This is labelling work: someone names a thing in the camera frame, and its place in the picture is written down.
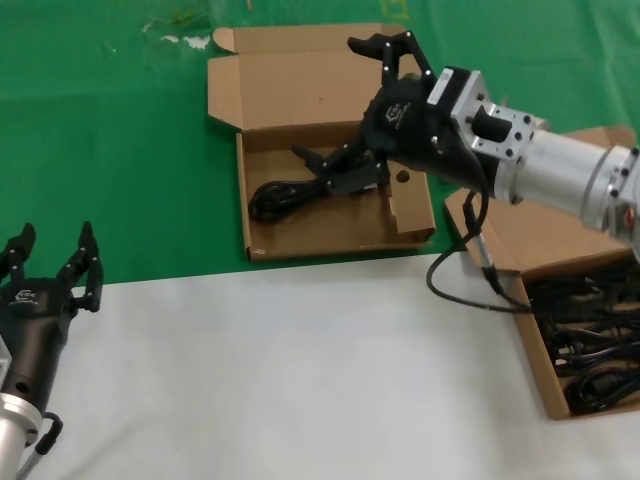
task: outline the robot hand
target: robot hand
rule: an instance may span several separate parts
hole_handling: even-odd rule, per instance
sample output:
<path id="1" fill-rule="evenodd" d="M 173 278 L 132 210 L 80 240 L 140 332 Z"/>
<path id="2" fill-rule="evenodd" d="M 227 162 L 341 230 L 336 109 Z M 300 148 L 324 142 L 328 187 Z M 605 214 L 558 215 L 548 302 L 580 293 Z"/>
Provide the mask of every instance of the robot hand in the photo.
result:
<path id="1" fill-rule="evenodd" d="M 512 204 L 527 199 L 570 213 L 630 243 L 640 258 L 637 148 L 553 134 L 546 121 L 493 103 L 479 71 L 447 67 L 436 79 L 411 32 L 348 43 L 382 61 L 382 88 L 360 129 L 375 158 L 393 157 Z M 398 78 L 405 54 L 415 57 L 421 75 Z"/>
<path id="2" fill-rule="evenodd" d="M 0 480 L 23 479 L 55 443 L 62 422 L 46 412 L 60 353 L 79 309 L 100 308 L 103 271 L 91 224 L 85 222 L 78 250 L 55 278 L 25 278 L 23 264 L 35 242 L 35 230 L 22 233 L 0 252 Z M 80 298 L 72 288 L 87 273 Z M 35 451 L 18 466 L 25 446 L 33 444 L 43 418 L 53 421 Z"/>

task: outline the box flap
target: box flap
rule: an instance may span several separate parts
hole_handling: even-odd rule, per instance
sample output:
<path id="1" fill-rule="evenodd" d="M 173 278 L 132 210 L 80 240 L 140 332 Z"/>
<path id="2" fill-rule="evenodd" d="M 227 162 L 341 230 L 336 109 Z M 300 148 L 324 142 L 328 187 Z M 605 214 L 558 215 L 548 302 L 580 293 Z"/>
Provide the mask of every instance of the box flap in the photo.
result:
<path id="1" fill-rule="evenodd" d="M 234 53 L 209 60 L 209 115 L 243 130 L 359 122 L 380 89 L 379 61 L 349 50 L 350 36 L 395 34 L 397 25 L 346 24 L 218 28 Z M 405 56 L 400 73 L 418 72 Z"/>
<path id="2" fill-rule="evenodd" d="M 635 146 L 636 138 L 628 127 L 601 127 L 581 130 L 568 136 L 601 146 L 614 144 Z M 468 191 L 460 190 L 446 200 L 453 221 L 464 235 L 466 227 L 462 204 Z M 476 211 L 479 198 L 475 199 Z M 491 200 L 483 234 L 499 270 L 528 272 L 552 264 L 585 258 L 628 246 L 582 225 L 568 214 L 523 201 L 509 205 Z M 469 252 L 479 263 L 479 253 L 472 243 Z"/>
<path id="3" fill-rule="evenodd" d="M 396 219 L 398 233 L 433 228 L 435 221 L 427 176 L 422 172 L 409 170 L 397 162 L 389 161 L 388 166 L 391 174 L 389 207 Z"/>

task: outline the green cloth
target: green cloth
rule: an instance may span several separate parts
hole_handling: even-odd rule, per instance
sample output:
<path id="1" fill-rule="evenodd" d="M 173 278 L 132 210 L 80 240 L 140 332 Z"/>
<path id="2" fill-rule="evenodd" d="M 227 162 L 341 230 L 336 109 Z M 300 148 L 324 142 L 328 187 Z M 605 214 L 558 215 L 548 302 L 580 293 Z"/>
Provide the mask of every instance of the green cloth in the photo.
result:
<path id="1" fill-rule="evenodd" d="M 378 21 L 556 131 L 640 127 L 640 0 L 0 0 L 0 242 L 33 222 L 27 272 L 53 275 L 88 219 L 111 283 L 263 268 L 244 257 L 233 130 L 207 118 L 220 53 L 182 38 Z M 453 187 L 430 187 L 437 252 Z"/>

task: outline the cardboard box with cables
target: cardboard box with cables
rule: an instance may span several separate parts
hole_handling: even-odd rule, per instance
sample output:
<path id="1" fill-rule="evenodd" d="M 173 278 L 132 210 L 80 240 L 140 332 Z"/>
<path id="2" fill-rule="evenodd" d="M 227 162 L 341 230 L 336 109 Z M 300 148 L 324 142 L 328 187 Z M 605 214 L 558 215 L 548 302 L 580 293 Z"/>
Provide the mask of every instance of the cardboard box with cables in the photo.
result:
<path id="1" fill-rule="evenodd" d="M 617 144 L 631 148 L 636 144 L 633 131 L 625 127 L 594 128 L 570 136 L 604 147 Z M 462 205 L 467 193 L 458 191 L 446 201 L 463 235 L 466 226 Z M 514 275 L 508 293 L 526 304 L 529 299 L 525 287 L 533 282 L 550 276 L 584 273 L 631 255 L 628 246 L 584 227 L 579 219 L 526 201 L 512 206 L 491 200 L 483 234 L 497 269 Z M 480 264 L 475 245 L 470 243 L 468 248 Z M 553 419 L 575 418 L 564 395 L 569 379 L 556 374 L 536 318 L 530 313 L 516 314 L 515 322 L 547 413 Z M 595 415 L 638 409 L 640 400 L 636 396 Z"/>
<path id="2" fill-rule="evenodd" d="M 291 152 L 326 155 L 354 138 L 380 88 L 381 63 L 352 53 L 350 36 L 398 33 L 383 24 L 219 28 L 214 43 L 232 55 L 209 61 L 209 115 L 237 134 L 244 243 L 251 261 L 375 250 L 415 249 L 435 231 L 424 173 L 389 161 L 390 185 L 305 205 L 273 224 L 248 214 L 267 182 L 314 178 Z M 417 71 L 402 58 L 401 74 Z"/>

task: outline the silver robot arm segment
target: silver robot arm segment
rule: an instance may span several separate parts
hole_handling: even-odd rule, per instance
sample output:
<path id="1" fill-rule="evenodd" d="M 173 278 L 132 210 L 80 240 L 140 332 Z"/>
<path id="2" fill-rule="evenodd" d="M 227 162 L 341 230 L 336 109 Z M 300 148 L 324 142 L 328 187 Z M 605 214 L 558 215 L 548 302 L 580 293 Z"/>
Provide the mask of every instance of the silver robot arm segment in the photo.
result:
<path id="1" fill-rule="evenodd" d="M 451 117 L 467 148 L 497 160 L 497 199 L 527 199 L 579 217 L 587 227 L 629 243 L 640 258 L 637 148 L 603 148 L 551 133 L 546 121 L 491 102 L 479 71 L 471 72 Z M 495 126 L 496 120 L 507 126 L 499 138 L 495 128 L 484 135 L 483 124 Z"/>

